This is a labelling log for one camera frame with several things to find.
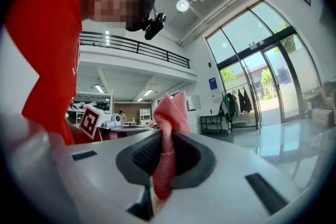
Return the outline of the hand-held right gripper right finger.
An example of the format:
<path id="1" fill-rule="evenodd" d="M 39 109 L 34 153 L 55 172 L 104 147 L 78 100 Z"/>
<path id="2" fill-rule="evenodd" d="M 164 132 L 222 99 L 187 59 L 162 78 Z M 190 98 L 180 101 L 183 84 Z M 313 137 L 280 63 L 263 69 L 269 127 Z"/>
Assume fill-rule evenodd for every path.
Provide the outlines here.
<path id="1" fill-rule="evenodd" d="M 311 199 L 280 170 L 247 149 L 199 134 L 188 138 L 210 148 L 216 166 L 198 187 L 172 191 L 158 223 L 291 223 Z M 259 174 L 288 203 L 270 215 L 246 176 Z"/>

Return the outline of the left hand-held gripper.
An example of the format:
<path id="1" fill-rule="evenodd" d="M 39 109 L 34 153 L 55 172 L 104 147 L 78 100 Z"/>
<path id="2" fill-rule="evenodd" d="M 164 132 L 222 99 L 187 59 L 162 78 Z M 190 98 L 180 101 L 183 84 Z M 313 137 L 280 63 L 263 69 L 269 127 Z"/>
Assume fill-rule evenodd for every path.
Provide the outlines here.
<path id="1" fill-rule="evenodd" d="M 87 106 L 83 113 L 80 129 L 91 140 L 102 140 L 102 133 L 109 135 L 109 130 L 121 126 L 118 115 L 111 114 L 93 106 Z"/>

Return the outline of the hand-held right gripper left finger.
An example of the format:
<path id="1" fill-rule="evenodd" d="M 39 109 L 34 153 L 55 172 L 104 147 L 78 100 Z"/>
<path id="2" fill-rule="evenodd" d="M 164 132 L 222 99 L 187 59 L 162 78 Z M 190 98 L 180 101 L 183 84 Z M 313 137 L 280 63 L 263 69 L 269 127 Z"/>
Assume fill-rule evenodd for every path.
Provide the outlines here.
<path id="1" fill-rule="evenodd" d="M 101 144 L 67 146 L 60 134 L 5 116 L 5 164 L 47 223 L 152 223 L 150 191 L 127 182 Z"/>

